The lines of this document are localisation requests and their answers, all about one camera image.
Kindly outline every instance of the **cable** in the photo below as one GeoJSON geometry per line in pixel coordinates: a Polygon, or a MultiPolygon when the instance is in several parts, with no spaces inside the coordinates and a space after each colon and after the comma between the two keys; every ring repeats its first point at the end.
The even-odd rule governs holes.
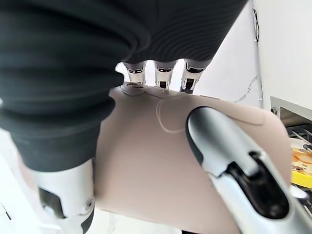
{"type": "Polygon", "coordinates": [[[259,23],[258,23],[258,15],[256,9],[253,8],[253,13],[255,17],[255,38],[257,42],[259,42],[259,36],[260,36],[260,28],[259,28],[259,23]]]}
{"type": "Polygon", "coordinates": [[[168,99],[170,98],[176,98],[176,97],[182,97],[182,95],[180,95],[180,93],[178,93],[177,95],[174,95],[172,97],[168,97],[168,98],[164,98],[162,100],[160,100],[158,103],[157,103],[157,106],[156,106],[156,117],[157,117],[157,120],[162,128],[162,130],[164,130],[165,132],[167,133],[170,133],[170,134],[177,134],[177,133],[182,133],[185,131],[185,128],[181,128],[181,129],[177,129],[177,130],[170,130],[168,128],[166,128],[162,121],[161,121],[161,105],[163,104],[163,102],[167,101],[168,99]]]}
{"type": "Polygon", "coordinates": [[[242,100],[244,100],[247,96],[247,94],[250,92],[251,88],[252,88],[252,84],[258,79],[258,76],[255,76],[252,81],[250,82],[248,88],[247,88],[247,92],[238,100],[234,101],[234,102],[240,102],[242,100]]]}
{"type": "Polygon", "coordinates": [[[114,213],[109,213],[109,226],[107,229],[107,234],[113,234],[116,229],[117,217],[114,213]]]}

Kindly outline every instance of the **black fabric sleeve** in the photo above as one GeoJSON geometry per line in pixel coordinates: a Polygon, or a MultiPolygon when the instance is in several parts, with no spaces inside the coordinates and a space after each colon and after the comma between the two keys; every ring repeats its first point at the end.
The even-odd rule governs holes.
{"type": "Polygon", "coordinates": [[[95,156],[121,62],[213,57],[246,0],[1,0],[0,127],[26,166],[95,156]]]}

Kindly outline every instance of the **silver metal arm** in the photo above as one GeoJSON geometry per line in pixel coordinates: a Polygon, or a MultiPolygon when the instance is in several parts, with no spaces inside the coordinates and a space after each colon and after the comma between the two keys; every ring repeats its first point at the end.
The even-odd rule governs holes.
{"type": "Polygon", "coordinates": [[[155,84],[156,87],[169,89],[171,77],[176,65],[176,61],[172,62],[158,62],[155,63],[155,84]]]}
{"type": "Polygon", "coordinates": [[[141,83],[145,84],[145,66],[146,66],[146,61],[136,63],[136,64],[131,64],[131,63],[123,63],[128,71],[128,75],[130,78],[130,82],[133,83],[141,83]]]}
{"type": "Polygon", "coordinates": [[[270,157],[233,120],[200,107],[189,114],[186,132],[242,233],[312,233],[310,218],[270,157]]]}
{"type": "Polygon", "coordinates": [[[186,59],[180,91],[188,94],[192,94],[196,84],[198,83],[201,75],[211,63],[212,59],[208,61],[195,61],[192,59],[186,59]]]}

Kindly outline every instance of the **white cable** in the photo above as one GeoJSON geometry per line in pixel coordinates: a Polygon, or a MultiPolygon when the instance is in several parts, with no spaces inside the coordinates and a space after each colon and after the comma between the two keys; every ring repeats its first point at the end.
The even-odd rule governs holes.
{"type": "Polygon", "coordinates": [[[252,84],[253,84],[257,79],[258,79],[258,75],[255,76],[255,77],[253,78],[253,80],[250,82],[250,84],[249,84],[249,86],[248,86],[248,88],[247,88],[247,92],[246,92],[240,99],[238,99],[238,100],[236,100],[236,101],[234,101],[234,102],[240,102],[240,101],[244,100],[244,99],[246,98],[247,94],[250,93],[252,84]]]}
{"type": "Polygon", "coordinates": [[[161,118],[160,118],[160,108],[161,108],[161,105],[163,104],[163,102],[169,98],[175,98],[175,97],[179,97],[180,95],[175,95],[173,97],[168,97],[168,98],[165,98],[165,99],[162,99],[160,100],[158,103],[157,103],[157,106],[156,106],[156,116],[157,116],[157,119],[158,119],[158,122],[161,126],[161,128],[167,132],[167,133],[170,133],[170,134],[176,134],[176,133],[181,133],[181,132],[184,132],[185,128],[182,128],[182,129],[179,129],[179,130],[170,130],[168,128],[166,128],[162,122],[161,122],[161,118]]]}

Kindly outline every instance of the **robotic hand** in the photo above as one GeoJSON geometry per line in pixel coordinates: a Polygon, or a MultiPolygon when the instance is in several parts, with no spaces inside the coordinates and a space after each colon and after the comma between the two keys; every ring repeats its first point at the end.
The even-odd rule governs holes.
{"type": "MultiPolygon", "coordinates": [[[[192,59],[186,59],[183,69],[180,92],[192,94],[201,75],[203,74],[207,66],[211,63],[211,61],[212,59],[203,62],[195,61],[192,59]]],[[[155,61],[154,63],[155,63],[156,87],[169,89],[176,61],[172,62],[155,61]]],[[[124,62],[123,64],[127,68],[131,82],[145,84],[146,62],[140,62],[136,64],[124,62]]]]}
{"type": "MultiPolygon", "coordinates": [[[[95,164],[98,209],[200,234],[311,233],[311,221],[284,182],[290,181],[291,152],[276,116],[137,83],[110,95],[116,107],[102,122],[95,164]]],[[[58,181],[75,176],[82,182],[92,173],[91,164],[84,168],[65,171],[58,181]]],[[[35,178],[51,184],[44,174],[35,178]]],[[[72,200],[68,192],[58,193],[66,212],[85,198],[73,206],[85,216],[57,217],[69,234],[82,233],[91,212],[78,210],[89,198],[91,181],[72,200]]],[[[72,189],[57,185],[54,191],[72,189]]]]}

